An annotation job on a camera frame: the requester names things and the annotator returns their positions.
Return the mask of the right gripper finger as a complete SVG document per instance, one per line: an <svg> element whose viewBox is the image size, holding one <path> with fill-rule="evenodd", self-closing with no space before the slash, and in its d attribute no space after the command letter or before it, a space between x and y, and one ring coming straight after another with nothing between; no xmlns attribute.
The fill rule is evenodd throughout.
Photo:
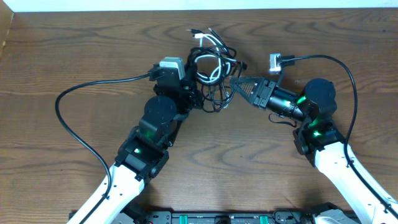
<svg viewBox="0 0 398 224"><path fill-rule="evenodd" d="M257 90L256 83L235 83L233 90L239 93L249 104L254 103Z"/></svg>
<svg viewBox="0 0 398 224"><path fill-rule="evenodd" d="M231 78L229 84L232 88L240 87L241 89L253 87L264 81L262 77L236 77Z"/></svg>

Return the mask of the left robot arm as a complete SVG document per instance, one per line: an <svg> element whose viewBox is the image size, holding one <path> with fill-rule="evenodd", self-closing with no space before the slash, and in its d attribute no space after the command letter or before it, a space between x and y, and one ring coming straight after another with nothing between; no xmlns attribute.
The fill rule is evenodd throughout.
<svg viewBox="0 0 398 224"><path fill-rule="evenodd" d="M93 195L69 219L69 223L111 223L154 179L169 159L178 131L189 112L201 106L197 66L177 68L159 65L146 77L156 82L139 124L118 149L114 164Z"/></svg>

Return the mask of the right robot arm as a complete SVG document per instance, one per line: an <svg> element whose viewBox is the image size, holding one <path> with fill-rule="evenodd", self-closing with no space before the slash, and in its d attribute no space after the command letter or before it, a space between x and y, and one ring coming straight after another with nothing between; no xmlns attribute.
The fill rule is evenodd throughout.
<svg viewBox="0 0 398 224"><path fill-rule="evenodd" d="M397 201L358 161L336 127L332 82L310 80L301 94L261 77L232 78L230 85L250 105L301 124L293 131L299 154L333 183L361 223L397 223Z"/></svg>

